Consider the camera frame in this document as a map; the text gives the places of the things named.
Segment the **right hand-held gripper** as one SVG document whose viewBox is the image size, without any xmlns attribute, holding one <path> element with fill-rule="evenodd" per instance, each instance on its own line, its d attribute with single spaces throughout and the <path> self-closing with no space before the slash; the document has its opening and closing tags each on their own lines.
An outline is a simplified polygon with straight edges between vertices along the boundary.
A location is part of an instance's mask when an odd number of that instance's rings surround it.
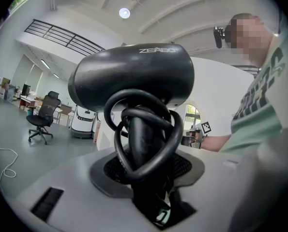
<svg viewBox="0 0 288 232">
<path fill-rule="evenodd" d="M 211 132 L 209 122 L 199 123 L 183 133 L 181 144 L 197 149 L 201 149 L 203 139 Z"/>
</svg>

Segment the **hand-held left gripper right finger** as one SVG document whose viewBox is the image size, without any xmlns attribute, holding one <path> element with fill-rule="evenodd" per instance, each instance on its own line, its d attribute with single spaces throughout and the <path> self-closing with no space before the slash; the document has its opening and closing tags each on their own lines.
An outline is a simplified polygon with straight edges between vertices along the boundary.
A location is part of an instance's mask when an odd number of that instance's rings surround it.
<svg viewBox="0 0 288 232">
<path fill-rule="evenodd" d="M 250 172 L 246 161 L 238 169 L 245 184 L 227 232 L 255 232 L 288 188 L 288 129 L 261 143 L 250 163 Z"/>
</svg>

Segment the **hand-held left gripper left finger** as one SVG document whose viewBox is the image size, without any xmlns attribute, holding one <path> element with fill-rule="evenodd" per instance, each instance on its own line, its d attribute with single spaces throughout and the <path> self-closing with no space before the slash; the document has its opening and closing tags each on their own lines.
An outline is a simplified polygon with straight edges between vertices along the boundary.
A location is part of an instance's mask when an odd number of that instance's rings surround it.
<svg viewBox="0 0 288 232">
<path fill-rule="evenodd" d="M 192 186 L 180 188 L 182 199 L 190 203 L 196 213 L 163 231 L 148 221 L 130 199 L 110 198 L 90 181 L 90 166 L 112 153 L 113 148 L 64 162 L 18 197 L 6 197 L 6 201 L 34 232 L 228 232 L 236 205 L 230 194 L 230 182 L 241 157 L 186 146 L 180 146 L 179 150 L 202 160 L 205 172 Z M 50 187 L 63 193 L 45 222 L 31 209 Z"/>
</svg>

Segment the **black hair dryer with cord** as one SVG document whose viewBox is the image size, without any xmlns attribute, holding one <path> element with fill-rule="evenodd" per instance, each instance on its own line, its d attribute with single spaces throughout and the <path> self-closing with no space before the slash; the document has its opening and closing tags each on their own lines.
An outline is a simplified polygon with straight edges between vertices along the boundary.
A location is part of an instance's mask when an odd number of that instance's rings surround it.
<svg viewBox="0 0 288 232">
<path fill-rule="evenodd" d="M 168 43 L 94 53 L 80 61 L 68 81 L 75 104 L 104 114 L 114 131 L 121 180 L 131 186 L 135 207 L 159 229 L 194 213 L 173 177 L 183 133 L 173 107 L 185 102 L 193 84 L 191 58 L 182 46 Z"/>
</svg>

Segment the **person's right forearm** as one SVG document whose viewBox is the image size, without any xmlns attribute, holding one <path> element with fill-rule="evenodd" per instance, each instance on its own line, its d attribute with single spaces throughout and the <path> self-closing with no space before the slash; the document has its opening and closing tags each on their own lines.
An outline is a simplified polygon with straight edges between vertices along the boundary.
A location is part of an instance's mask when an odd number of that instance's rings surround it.
<svg viewBox="0 0 288 232">
<path fill-rule="evenodd" d="M 231 135 L 205 137 L 201 143 L 201 148 L 212 152 L 219 152 L 230 137 Z"/>
</svg>

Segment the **round white-framed mirror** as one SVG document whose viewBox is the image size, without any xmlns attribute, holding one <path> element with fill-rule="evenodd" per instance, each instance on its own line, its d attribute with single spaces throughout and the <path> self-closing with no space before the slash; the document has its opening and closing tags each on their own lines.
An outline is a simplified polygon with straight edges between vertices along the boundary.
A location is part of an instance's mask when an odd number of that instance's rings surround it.
<svg viewBox="0 0 288 232">
<path fill-rule="evenodd" d="M 184 130 L 188 131 L 201 123 L 200 114 L 196 107 L 187 104 L 184 117 Z"/>
</svg>

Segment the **cardboard box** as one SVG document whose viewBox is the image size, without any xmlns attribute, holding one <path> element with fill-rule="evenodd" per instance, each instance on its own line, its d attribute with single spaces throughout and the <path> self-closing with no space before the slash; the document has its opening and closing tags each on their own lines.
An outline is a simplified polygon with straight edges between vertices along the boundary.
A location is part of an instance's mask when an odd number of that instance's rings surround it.
<svg viewBox="0 0 288 232">
<path fill-rule="evenodd" d="M 100 126 L 101 126 L 101 121 L 99 121 L 98 119 L 96 119 L 96 120 L 95 120 L 95 123 L 93 124 L 93 128 L 92 128 L 92 131 L 94 132 L 93 142 L 94 142 L 95 144 L 97 143 L 97 137 L 98 137 L 98 134 L 99 134 Z"/>
</svg>

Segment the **white service robot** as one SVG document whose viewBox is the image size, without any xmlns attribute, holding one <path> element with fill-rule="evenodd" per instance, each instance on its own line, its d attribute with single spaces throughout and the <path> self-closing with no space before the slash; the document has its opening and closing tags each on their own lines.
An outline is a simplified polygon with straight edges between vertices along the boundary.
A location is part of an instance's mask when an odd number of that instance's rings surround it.
<svg viewBox="0 0 288 232">
<path fill-rule="evenodd" d="M 76 138 L 93 138 L 96 116 L 96 112 L 77 106 L 70 127 L 71 135 Z"/>
</svg>

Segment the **person's green printed t-shirt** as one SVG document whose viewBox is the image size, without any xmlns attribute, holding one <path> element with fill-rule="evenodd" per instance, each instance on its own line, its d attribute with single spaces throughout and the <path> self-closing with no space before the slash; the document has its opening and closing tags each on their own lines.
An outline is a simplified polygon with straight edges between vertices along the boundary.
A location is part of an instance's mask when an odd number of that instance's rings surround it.
<svg viewBox="0 0 288 232">
<path fill-rule="evenodd" d="M 231 136 L 220 151 L 243 154 L 283 128 L 288 128 L 288 30 L 278 37 L 242 97 L 231 122 Z"/>
</svg>

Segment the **small white table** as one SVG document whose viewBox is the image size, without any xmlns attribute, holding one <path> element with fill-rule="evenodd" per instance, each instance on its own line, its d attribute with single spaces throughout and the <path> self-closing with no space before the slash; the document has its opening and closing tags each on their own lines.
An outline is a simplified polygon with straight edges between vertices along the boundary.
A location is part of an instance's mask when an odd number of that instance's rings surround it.
<svg viewBox="0 0 288 232">
<path fill-rule="evenodd" d="M 53 113 L 53 119 L 56 121 L 57 124 L 60 123 L 61 114 L 62 110 L 59 107 L 57 107 Z"/>
</svg>

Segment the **black office chair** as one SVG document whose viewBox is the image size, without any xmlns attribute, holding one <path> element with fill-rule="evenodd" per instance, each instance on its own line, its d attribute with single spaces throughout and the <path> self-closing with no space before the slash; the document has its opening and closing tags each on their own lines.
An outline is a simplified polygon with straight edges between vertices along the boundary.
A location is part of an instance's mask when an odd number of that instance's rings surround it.
<svg viewBox="0 0 288 232">
<path fill-rule="evenodd" d="M 40 135 L 47 145 L 47 140 L 44 135 L 50 135 L 53 138 L 53 134 L 49 133 L 46 130 L 46 127 L 50 127 L 53 123 L 53 114 L 56 108 L 60 105 L 61 101 L 59 99 L 59 94 L 55 91 L 50 91 L 45 95 L 41 108 L 38 111 L 37 115 L 28 115 L 26 116 L 27 121 L 36 126 L 35 130 L 29 129 L 29 134 L 34 132 L 28 138 L 28 142 L 31 143 L 31 138 Z"/>
</svg>

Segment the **white wooden desk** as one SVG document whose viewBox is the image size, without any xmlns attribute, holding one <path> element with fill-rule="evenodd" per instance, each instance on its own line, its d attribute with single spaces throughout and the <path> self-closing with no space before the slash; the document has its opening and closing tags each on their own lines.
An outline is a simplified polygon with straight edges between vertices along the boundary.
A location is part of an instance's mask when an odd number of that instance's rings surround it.
<svg viewBox="0 0 288 232">
<path fill-rule="evenodd" d="M 22 108 L 23 110 L 25 110 L 26 108 L 35 109 L 37 106 L 41 105 L 42 101 L 40 100 L 35 100 L 29 96 L 20 96 L 19 108 Z"/>
</svg>

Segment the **black balcony railing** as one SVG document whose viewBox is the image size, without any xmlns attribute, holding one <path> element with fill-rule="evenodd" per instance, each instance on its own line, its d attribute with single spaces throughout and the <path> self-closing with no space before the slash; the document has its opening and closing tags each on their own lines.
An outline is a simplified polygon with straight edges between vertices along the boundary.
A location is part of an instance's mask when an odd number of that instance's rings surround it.
<svg viewBox="0 0 288 232">
<path fill-rule="evenodd" d="M 100 45 L 59 26 L 33 19 L 25 32 L 62 45 L 83 56 L 104 51 Z"/>
</svg>

